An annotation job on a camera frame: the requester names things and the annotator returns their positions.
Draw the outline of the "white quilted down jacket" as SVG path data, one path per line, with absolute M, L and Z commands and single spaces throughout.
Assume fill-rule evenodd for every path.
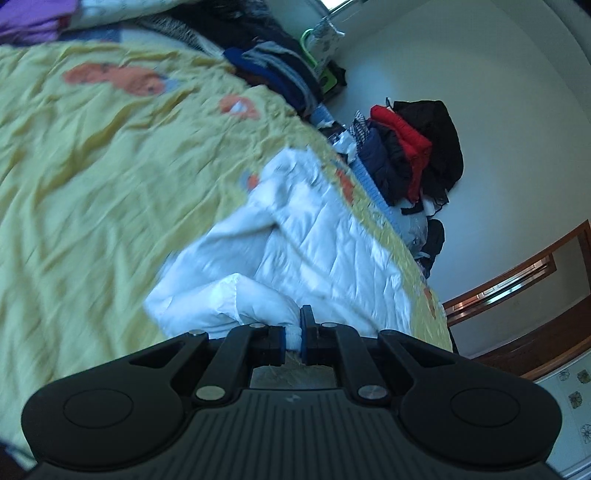
M 390 253 L 356 220 L 311 150 L 283 149 L 242 207 L 167 260 L 144 308 L 169 336 L 212 338 L 253 323 L 301 348 L 300 309 L 360 335 L 411 331 L 413 308 Z

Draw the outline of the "red and black clothes pile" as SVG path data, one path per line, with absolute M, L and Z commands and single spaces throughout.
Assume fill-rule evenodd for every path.
M 428 277 L 445 243 L 435 215 L 464 173 L 456 127 L 441 100 L 395 101 L 356 112 L 349 131 L 363 166 L 394 213 L 399 235 Z

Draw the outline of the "dark folded clothes stack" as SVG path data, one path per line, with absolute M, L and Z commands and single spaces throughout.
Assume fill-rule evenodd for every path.
M 242 78 L 280 94 L 301 117 L 322 103 L 317 74 L 265 1 L 196 1 L 169 14 L 221 47 Z

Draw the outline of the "black white plastic bag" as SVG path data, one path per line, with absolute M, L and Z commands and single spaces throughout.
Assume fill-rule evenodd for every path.
M 344 155 L 348 162 L 356 159 L 358 144 L 356 144 L 356 138 L 353 137 L 349 129 L 346 129 L 337 121 L 322 121 L 318 124 L 318 131 L 327 137 L 335 152 Z

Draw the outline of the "light blue knitted blanket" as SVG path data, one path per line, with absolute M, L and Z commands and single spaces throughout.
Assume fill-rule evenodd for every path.
M 317 127 L 318 129 L 321 127 L 327 127 L 334 122 L 335 118 L 332 117 L 332 114 L 331 112 L 329 112 L 329 109 L 325 107 L 325 105 L 322 103 L 319 104 L 318 107 L 315 108 L 314 112 L 311 113 L 311 124 Z M 374 180 L 372 179 L 372 177 L 370 177 L 370 174 L 368 173 L 366 167 L 363 166 L 363 163 L 360 160 L 359 156 L 356 156 L 354 160 L 349 160 L 348 166 L 349 169 L 353 172 L 353 175 L 356 176 L 358 182 L 362 185 L 363 190 L 366 191 L 370 200 L 386 217 L 388 222 L 392 225 L 394 231 L 398 235 L 401 235 L 402 229 L 399 223 L 397 222 L 396 217 L 394 217 L 394 213 L 391 211 L 391 208 L 387 205 L 382 194 L 379 192 Z

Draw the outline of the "yellow cartoon print bedspread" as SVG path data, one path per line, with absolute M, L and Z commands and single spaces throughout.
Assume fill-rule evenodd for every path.
M 322 173 L 402 271 L 406 333 L 452 346 L 441 303 L 329 141 L 228 63 L 98 42 L 1 49 L 1 439 L 28 448 L 42 386 L 169 336 L 144 301 L 165 262 L 245 204 L 283 149 Z

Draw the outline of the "floral patterned pillow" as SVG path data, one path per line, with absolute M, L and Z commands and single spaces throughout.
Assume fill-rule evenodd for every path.
M 328 17 L 322 18 L 314 28 L 304 31 L 301 36 L 301 45 L 304 52 L 311 58 L 315 72 L 322 73 L 345 37 L 346 34 L 335 27 Z

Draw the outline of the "white patterned quilt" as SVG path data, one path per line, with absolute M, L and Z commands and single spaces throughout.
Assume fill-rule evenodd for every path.
M 84 30 L 171 10 L 187 0 L 81 0 L 65 31 Z

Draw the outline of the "wooden door frame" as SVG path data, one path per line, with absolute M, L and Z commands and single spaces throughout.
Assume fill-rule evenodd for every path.
M 444 304 L 454 351 L 538 380 L 590 351 L 590 222 Z

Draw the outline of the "window with grey frame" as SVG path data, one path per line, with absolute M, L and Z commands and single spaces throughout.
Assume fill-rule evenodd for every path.
M 318 0 L 318 4 L 331 14 L 351 5 L 362 3 L 366 3 L 366 0 Z

